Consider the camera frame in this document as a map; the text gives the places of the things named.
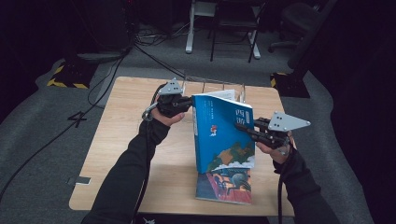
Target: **table top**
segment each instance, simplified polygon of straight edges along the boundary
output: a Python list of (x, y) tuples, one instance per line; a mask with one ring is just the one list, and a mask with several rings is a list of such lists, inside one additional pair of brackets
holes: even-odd
[[(76, 185), (69, 206), (74, 210), (91, 210), (96, 194), (107, 173), (128, 143), (137, 135), (143, 111), (155, 90), (168, 80), (118, 77), (92, 140), (80, 176), (91, 178), (89, 185)], [(190, 82), (185, 95), (202, 91), (202, 83)], [(218, 86), (205, 84), (210, 91)], [(271, 118), (282, 111), (273, 88), (246, 86), (246, 103), (254, 109), (254, 119)], [(195, 199), (197, 171), (191, 109), (185, 118), (172, 125), (168, 136), (157, 146), (151, 162), (147, 191), (139, 211), (145, 213), (277, 216), (277, 183), (272, 160), (256, 148), (255, 167), (251, 171), (252, 204), (219, 203)], [(283, 188), (283, 215), (293, 210)]]

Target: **gray carpet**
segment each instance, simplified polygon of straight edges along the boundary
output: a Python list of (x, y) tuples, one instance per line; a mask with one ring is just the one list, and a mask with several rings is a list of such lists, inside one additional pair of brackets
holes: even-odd
[[(211, 63), (210, 40), (206, 35), (205, 30), (195, 33), (192, 54), (184, 51), (185, 35), (161, 45), (141, 48), (194, 77), (270, 87), (269, 76), (273, 72), (290, 71), (286, 64), (289, 50), (277, 50), (273, 54), (266, 51), (269, 43), (277, 41), (277, 34), (260, 34), (258, 45), (262, 57), (251, 63), (248, 63), (248, 50), (243, 49), (219, 49)], [(105, 63), (99, 65), (90, 90), (47, 87), (61, 61), (55, 62), (51, 71), (37, 79), (39, 91), (22, 102), (0, 125), (0, 188), (28, 158), (72, 123), (68, 117), (87, 111), (91, 107), (89, 102), (99, 99), (108, 84), (101, 80), (112, 75), (108, 72), (113, 63)], [(165, 79), (173, 76), (163, 71), (161, 65), (133, 49), (116, 76)], [(312, 123), (308, 128), (293, 132), (298, 149), (342, 223), (373, 223), (361, 185), (334, 137), (330, 122), (332, 97), (312, 74), (308, 73), (304, 82), (310, 99), (281, 98), (286, 113)], [(106, 98), (103, 99), (101, 105), (106, 102)], [(11, 182), (0, 204), (0, 223), (79, 223), (82, 220), (87, 211), (73, 211), (68, 207), (73, 187), (65, 182), (69, 177), (78, 176), (102, 113), (102, 108), (94, 107), (78, 128), (71, 127), (26, 164)], [(277, 223), (276, 217), (269, 219)], [(291, 218), (284, 220), (293, 223)]]

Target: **colorful book cover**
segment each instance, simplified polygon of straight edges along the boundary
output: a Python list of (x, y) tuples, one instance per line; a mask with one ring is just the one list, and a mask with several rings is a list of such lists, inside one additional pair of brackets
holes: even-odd
[(255, 143), (235, 123), (254, 129), (253, 109), (236, 102), (234, 91), (192, 96), (196, 166), (199, 174), (224, 168), (252, 168)]
[(224, 168), (198, 174), (195, 198), (221, 203), (251, 204), (249, 168)]

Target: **black sleeve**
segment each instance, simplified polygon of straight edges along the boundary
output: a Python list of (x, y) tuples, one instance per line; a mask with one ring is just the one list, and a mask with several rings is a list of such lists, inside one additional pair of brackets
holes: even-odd
[(138, 135), (129, 143), (106, 176), (91, 212), (82, 223), (130, 224), (139, 198), (148, 161), (155, 153), (155, 147), (169, 132), (169, 127), (154, 119), (143, 121)]
[(286, 167), (274, 162), (276, 173), (286, 168), (282, 174), (297, 224), (333, 224), (340, 223), (334, 211), (320, 194), (320, 186), (306, 167), (301, 154), (293, 149)]

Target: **book spine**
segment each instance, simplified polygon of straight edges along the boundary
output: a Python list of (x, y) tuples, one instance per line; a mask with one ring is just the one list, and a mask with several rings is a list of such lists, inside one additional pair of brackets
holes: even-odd
[(197, 110), (195, 105), (195, 96), (192, 96), (192, 121), (193, 121), (193, 129), (194, 129), (194, 144), (195, 144), (195, 159), (196, 159), (196, 167), (198, 173), (201, 172), (201, 156), (199, 151), (199, 135), (198, 135), (198, 123), (197, 123)]

